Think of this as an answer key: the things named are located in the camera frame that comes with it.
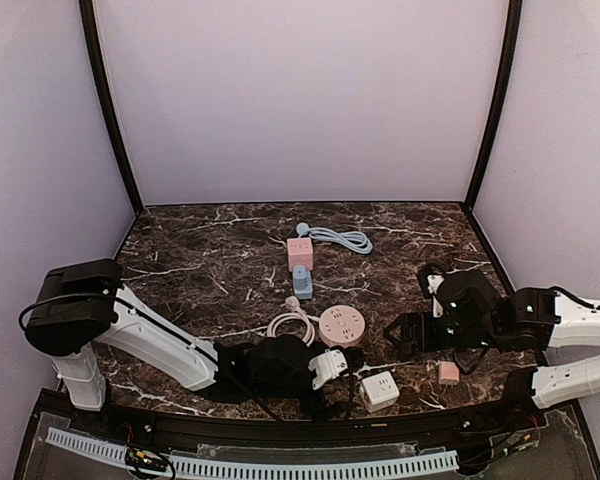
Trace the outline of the white cube socket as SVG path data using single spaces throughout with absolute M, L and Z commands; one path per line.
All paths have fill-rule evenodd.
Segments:
M 359 393 L 369 413 L 394 405 L 400 396 L 399 388 L 388 371 L 364 378 L 360 382 Z

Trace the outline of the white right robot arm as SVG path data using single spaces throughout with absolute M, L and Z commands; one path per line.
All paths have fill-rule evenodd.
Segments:
M 417 279 L 432 308 L 399 315 L 383 334 L 403 359 L 420 353 L 477 349 L 482 355 L 545 351 L 568 346 L 600 347 L 600 301 L 566 289 L 523 288 L 502 296 L 480 271 L 438 274 L 423 267 Z M 558 366 L 511 372 L 506 404 L 544 410 L 600 393 L 600 354 Z

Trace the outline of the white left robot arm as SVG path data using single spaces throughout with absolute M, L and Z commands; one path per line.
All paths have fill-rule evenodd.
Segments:
M 74 407 L 99 411 L 107 381 L 93 343 L 113 346 L 219 403 L 255 402 L 278 420 L 269 399 L 296 399 L 315 422 L 349 418 L 354 397 L 327 401 L 324 386 L 340 376 L 353 388 L 361 366 L 358 347 L 329 347 L 313 335 L 269 330 L 257 343 L 226 346 L 196 337 L 152 310 L 122 280 L 122 268 L 104 258 L 50 270 L 36 301 L 18 316 L 28 343 L 51 358 Z

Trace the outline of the pink round socket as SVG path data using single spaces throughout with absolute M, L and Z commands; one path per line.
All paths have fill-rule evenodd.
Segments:
M 361 312 L 347 305 L 335 305 L 319 317 L 318 333 L 321 341 L 330 347 L 352 347 L 359 344 L 366 328 Z

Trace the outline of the pink cube socket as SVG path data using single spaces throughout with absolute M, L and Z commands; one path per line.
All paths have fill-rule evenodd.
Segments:
M 289 238 L 286 240 L 286 247 L 290 272 L 297 266 L 303 266 L 308 271 L 313 270 L 314 251 L 310 238 Z

